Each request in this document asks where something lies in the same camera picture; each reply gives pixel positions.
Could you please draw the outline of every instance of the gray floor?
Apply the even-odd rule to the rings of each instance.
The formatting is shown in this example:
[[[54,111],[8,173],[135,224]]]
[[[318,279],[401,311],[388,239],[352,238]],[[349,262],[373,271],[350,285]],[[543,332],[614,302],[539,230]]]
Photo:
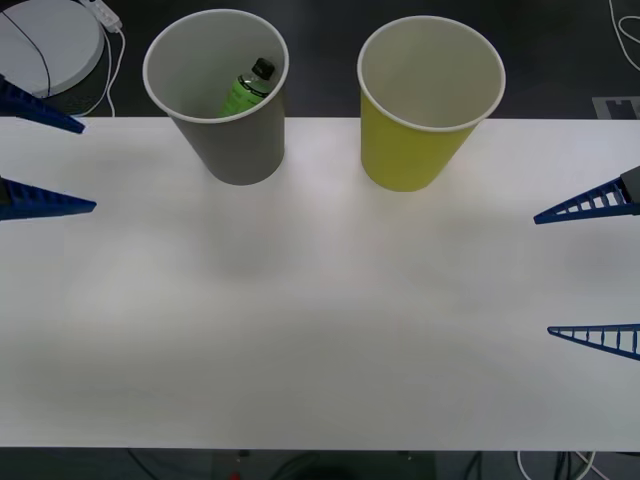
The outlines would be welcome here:
[[[138,458],[158,480],[225,480],[237,471],[242,480],[267,480],[298,452],[252,452],[238,461],[236,452],[204,450],[137,450]],[[350,479],[462,480],[473,453],[413,453],[411,459],[396,452],[323,452],[316,465],[347,467]],[[573,466],[577,471],[578,459]],[[533,480],[553,478],[555,453],[523,454]],[[594,463],[610,480],[640,478],[640,457],[599,453]],[[475,472],[470,477],[476,480]],[[521,479],[514,454],[483,454],[484,480]],[[597,477],[590,472],[585,480]],[[11,480],[150,480],[126,451],[119,449],[0,449],[0,479]]]

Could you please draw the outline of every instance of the yellow paper cup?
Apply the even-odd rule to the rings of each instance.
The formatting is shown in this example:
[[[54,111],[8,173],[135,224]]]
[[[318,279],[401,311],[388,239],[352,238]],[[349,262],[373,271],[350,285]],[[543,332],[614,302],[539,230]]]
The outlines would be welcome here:
[[[506,76],[489,41],[441,17],[378,29],[358,58],[362,166],[401,192],[426,187],[498,106]]]

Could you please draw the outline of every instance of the green bottle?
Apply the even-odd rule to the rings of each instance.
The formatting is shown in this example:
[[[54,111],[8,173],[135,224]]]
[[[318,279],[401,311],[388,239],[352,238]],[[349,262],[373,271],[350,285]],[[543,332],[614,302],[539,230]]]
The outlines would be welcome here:
[[[275,70],[270,61],[259,58],[250,72],[243,73],[233,81],[220,116],[244,112],[267,98],[274,87],[270,80]]]

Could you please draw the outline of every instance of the white tabletop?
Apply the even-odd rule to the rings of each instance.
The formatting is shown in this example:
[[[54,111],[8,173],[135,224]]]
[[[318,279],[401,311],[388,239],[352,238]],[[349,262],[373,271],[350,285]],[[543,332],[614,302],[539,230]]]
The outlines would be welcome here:
[[[0,174],[97,201],[0,223],[0,445],[640,450],[640,220],[533,215],[640,163],[640,123],[489,120],[428,188],[356,119],[287,121],[266,181],[168,119],[0,120]]]

